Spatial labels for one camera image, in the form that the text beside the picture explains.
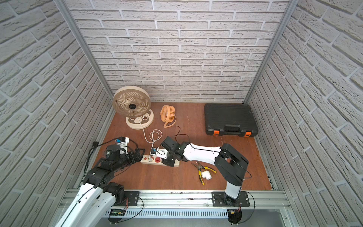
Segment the beige red power strip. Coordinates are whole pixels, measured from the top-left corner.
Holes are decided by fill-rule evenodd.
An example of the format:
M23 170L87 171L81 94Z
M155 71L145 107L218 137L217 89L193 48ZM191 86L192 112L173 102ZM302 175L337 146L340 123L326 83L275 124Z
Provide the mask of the beige red power strip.
M162 163L162 159L160 157L149 156L149 155L144 155L141 160L141 163L149 165L165 166L165 164Z

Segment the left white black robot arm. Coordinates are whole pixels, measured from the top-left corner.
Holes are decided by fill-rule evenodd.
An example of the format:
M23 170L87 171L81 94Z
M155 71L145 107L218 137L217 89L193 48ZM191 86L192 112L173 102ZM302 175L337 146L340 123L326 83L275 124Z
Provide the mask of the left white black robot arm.
M142 160L145 149L109 145L105 157L88 171L77 195L57 222L58 227L94 227L107 213L116 215L112 222L125 221L123 216L142 199L139 191L126 191L113 179Z

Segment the white pipe elbow fitting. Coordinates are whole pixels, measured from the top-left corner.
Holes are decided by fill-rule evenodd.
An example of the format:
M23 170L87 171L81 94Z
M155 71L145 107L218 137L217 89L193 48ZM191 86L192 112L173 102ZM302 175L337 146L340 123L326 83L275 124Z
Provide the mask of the white pipe elbow fitting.
M210 180L212 178L212 176L208 170L201 172L201 176L203 179L206 179L206 180Z

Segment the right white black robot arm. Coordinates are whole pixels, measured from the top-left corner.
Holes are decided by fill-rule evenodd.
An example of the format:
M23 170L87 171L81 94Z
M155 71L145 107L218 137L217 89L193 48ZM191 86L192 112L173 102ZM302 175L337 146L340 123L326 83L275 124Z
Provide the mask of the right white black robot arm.
M245 174L248 172L249 161L232 145L225 143L221 147L203 147L190 142L179 144L171 137L166 137L161 146L166 152L159 156L167 166L174 166L176 160L199 161L214 165L227 181L226 196L237 199Z

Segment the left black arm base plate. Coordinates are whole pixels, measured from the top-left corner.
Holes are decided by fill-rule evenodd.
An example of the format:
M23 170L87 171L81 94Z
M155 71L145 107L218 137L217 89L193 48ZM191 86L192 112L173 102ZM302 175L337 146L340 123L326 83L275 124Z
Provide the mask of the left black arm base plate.
M124 191L119 190L118 192L108 192L105 191L102 193L105 195L107 199L111 199L111 206L136 206L138 202L138 197L140 195L140 191Z

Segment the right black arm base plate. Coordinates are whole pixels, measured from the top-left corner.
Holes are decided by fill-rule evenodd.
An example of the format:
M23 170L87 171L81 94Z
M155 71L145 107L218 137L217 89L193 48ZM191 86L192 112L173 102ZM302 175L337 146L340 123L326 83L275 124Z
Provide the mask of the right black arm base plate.
M214 207L249 207L250 202L247 192L240 191L236 199L227 196L225 192L212 192Z

